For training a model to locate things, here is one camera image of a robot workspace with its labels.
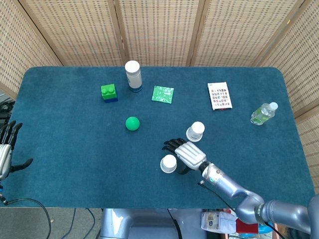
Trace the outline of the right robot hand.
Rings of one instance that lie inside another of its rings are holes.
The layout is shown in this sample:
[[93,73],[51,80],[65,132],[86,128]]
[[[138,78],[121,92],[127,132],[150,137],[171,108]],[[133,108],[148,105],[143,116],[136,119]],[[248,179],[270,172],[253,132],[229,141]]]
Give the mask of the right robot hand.
[[182,138],[170,139],[164,142],[162,150],[173,153],[185,165],[178,171],[180,175],[185,175],[192,170],[203,173],[209,166],[206,154],[191,141]]

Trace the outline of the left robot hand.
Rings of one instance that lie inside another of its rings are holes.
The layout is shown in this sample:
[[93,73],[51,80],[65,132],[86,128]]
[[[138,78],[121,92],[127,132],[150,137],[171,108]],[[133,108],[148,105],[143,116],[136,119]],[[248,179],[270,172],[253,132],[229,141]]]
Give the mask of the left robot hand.
[[12,153],[16,144],[17,134],[23,123],[16,124],[12,121],[0,128],[0,180],[3,181],[10,173],[26,169],[33,158],[28,159],[24,164],[12,165]]

